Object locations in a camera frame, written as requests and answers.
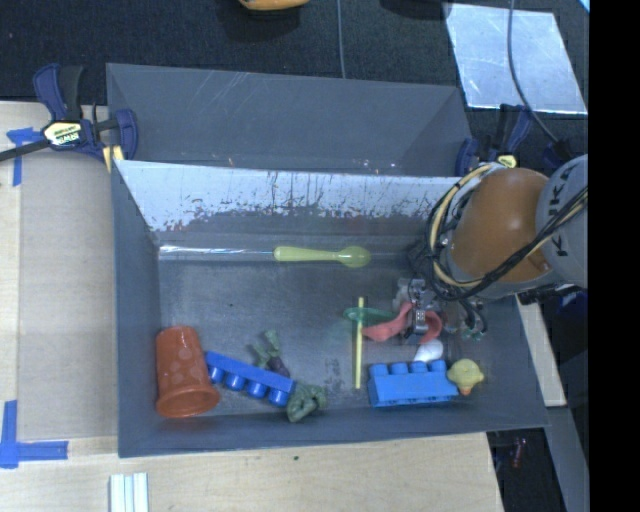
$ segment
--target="yellow stick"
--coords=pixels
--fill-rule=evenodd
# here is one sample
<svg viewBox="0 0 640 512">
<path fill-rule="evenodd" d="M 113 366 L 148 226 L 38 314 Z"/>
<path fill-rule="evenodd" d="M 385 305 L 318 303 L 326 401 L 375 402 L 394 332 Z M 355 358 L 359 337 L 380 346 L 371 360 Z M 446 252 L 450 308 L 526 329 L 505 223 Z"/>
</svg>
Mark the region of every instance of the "yellow stick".
<svg viewBox="0 0 640 512">
<path fill-rule="evenodd" d="M 358 297 L 358 307 L 364 308 L 364 297 Z M 355 388 L 360 389 L 360 380 L 362 373 L 362 319 L 358 320 L 356 326 L 356 346 L 355 357 L 353 362 L 353 376 L 355 381 Z"/>
</svg>

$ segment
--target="orange cup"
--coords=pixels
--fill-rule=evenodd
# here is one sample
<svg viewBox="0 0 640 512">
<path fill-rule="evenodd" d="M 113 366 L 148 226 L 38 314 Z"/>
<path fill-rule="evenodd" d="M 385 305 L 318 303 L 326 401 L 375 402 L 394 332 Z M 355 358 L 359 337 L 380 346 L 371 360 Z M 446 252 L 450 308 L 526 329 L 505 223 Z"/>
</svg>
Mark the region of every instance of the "orange cup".
<svg viewBox="0 0 640 512">
<path fill-rule="evenodd" d="M 220 393 L 209 380 L 198 334 L 192 327 L 176 325 L 156 336 L 158 414 L 187 418 L 213 409 Z"/>
</svg>

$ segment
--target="yellow-green plastic spoon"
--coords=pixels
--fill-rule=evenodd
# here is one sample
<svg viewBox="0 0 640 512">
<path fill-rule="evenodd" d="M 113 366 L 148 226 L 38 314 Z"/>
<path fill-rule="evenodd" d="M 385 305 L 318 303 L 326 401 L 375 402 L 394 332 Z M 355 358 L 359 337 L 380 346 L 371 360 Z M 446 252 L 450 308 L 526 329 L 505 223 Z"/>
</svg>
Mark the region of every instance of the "yellow-green plastic spoon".
<svg viewBox="0 0 640 512">
<path fill-rule="evenodd" d="M 339 252 L 280 246 L 274 249 L 273 256 L 277 261 L 339 261 L 349 268 L 364 267 L 371 261 L 371 253 L 357 245 L 345 247 Z"/>
</svg>

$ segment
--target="black cable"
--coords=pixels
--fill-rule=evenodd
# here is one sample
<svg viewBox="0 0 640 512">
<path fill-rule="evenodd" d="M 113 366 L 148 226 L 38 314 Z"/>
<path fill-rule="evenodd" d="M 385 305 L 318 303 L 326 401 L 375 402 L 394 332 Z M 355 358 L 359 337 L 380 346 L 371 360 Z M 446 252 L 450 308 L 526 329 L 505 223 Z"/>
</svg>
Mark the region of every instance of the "black cable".
<svg viewBox="0 0 640 512">
<path fill-rule="evenodd" d="M 478 332 L 480 334 L 485 334 L 489 330 L 489 324 L 487 322 L 487 318 L 482 313 L 482 311 L 481 311 L 479 306 L 475 306 L 475 305 L 471 304 L 471 309 L 473 310 L 473 313 L 476 315 L 476 317 L 482 323 L 482 329 L 480 329 Z"/>
<path fill-rule="evenodd" d="M 474 293 L 478 293 L 484 290 L 485 288 L 487 288 L 488 286 L 490 286 L 491 284 L 493 284 L 494 282 L 496 282 L 498 279 L 500 279 L 502 276 L 508 273 L 511 269 L 513 269 L 518 263 L 520 263 L 531 252 L 531 250 L 535 246 L 537 246 L 540 242 L 542 242 L 542 240 L 547 238 L 549 235 L 553 234 L 556 230 L 562 227 L 566 222 L 571 220 L 570 218 L 564 219 L 564 220 L 562 219 L 567 213 L 569 213 L 569 211 L 573 207 L 575 207 L 579 203 L 584 203 L 586 201 L 585 200 L 586 191 L 587 191 L 587 187 L 585 186 L 578 194 L 576 194 L 571 199 L 571 201 L 569 201 L 567 204 L 564 205 L 563 208 L 560 209 L 560 211 L 554 218 L 552 218 L 549 222 L 547 222 L 545 227 L 540 230 L 540 232 L 529 244 L 525 245 L 523 248 L 521 248 L 520 250 L 512 254 L 496 269 L 487 273 L 482 279 L 483 282 L 480 285 L 472 288 L 471 291 L 473 291 Z"/>
<path fill-rule="evenodd" d="M 520 96 L 520 99 L 524 103 L 524 106 L 527 107 L 527 109 L 531 113 L 531 116 L 533 117 L 535 122 L 538 123 L 538 126 L 542 128 L 542 131 L 547 135 L 547 137 L 549 137 L 554 144 L 557 144 L 558 138 L 553 133 L 551 133 L 551 130 L 547 128 L 547 126 L 542 122 L 540 117 L 531 108 L 531 105 L 529 104 L 529 101 L 527 100 L 522 90 L 522 87 L 520 86 L 520 81 L 516 76 L 515 66 L 513 63 L 513 49 L 512 49 L 513 11 L 515 10 L 515 4 L 516 4 L 516 0 L 511 0 L 511 5 L 509 6 L 509 23 L 507 25 L 507 57 L 509 58 L 509 71 L 511 72 L 511 78 L 513 79 L 513 84 L 516 86 L 516 90 L 518 91 L 518 95 Z"/>
<path fill-rule="evenodd" d="M 572 293 L 578 293 L 584 291 L 584 288 L 571 285 L 565 288 L 557 288 L 557 285 L 548 285 L 535 288 L 533 290 L 525 290 L 518 293 L 518 299 L 523 305 L 532 304 L 534 302 L 542 302 L 552 297 L 565 297 Z"/>
<path fill-rule="evenodd" d="M 338 11 L 338 52 L 340 55 L 340 72 L 342 73 L 342 78 L 347 78 L 347 73 L 344 69 L 344 48 L 342 46 L 342 7 L 340 5 L 340 0 L 336 0 L 336 8 Z"/>
<path fill-rule="evenodd" d="M 471 303 L 468 300 L 459 301 L 462 309 L 464 309 L 467 314 L 467 318 L 465 318 L 465 323 L 470 330 L 474 330 L 476 327 L 476 314 L 473 308 L 471 307 Z"/>
</svg>

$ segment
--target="green spoon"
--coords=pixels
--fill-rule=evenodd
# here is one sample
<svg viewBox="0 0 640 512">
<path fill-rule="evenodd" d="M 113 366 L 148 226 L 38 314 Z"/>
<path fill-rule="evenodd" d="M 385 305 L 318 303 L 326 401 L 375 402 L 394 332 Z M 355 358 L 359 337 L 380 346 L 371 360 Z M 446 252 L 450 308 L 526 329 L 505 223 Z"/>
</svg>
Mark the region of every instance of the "green spoon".
<svg viewBox="0 0 640 512">
<path fill-rule="evenodd" d="M 344 310 L 343 316 L 354 322 L 362 322 L 365 327 L 370 327 L 393 320 L 398 314 L 375 308 L 349 308 Z"/>
<path fill-rule="evenodd" d="M 273 257 L 277 261 L 339 261 L 349 268 L 364 267 L 371 261 L 371 253 L 356 245 L 339 252 L 280 246 L 274 249 Z"/>
</svg>

